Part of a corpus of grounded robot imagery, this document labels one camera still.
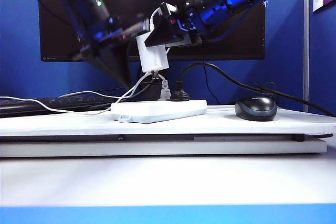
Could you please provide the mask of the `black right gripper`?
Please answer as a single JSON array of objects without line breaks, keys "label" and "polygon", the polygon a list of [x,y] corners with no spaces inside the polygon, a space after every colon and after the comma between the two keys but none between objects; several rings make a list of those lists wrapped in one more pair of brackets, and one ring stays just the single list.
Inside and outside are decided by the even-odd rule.
[{"label": "black right gripper", "polygon": [[155,25],[154,30],[145,40],[147,47],[166,44],[169,44],[169,47],[202,44],[202,39],[197,35],[191,19],[187,18],[183,10],[165,2],[161,3],[160,10],[162,21]]}]

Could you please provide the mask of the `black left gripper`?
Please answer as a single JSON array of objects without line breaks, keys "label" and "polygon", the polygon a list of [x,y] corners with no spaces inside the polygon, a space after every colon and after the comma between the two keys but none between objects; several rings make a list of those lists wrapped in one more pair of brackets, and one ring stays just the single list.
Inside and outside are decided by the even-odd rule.
[{"label": "black left gripper", "polygon": [[83,41],[79,49],[70,53],[72,61],[88,61],[124,88],[131,87],[128,61],[129,45],[137,35],[137,21],[116,21]]}]

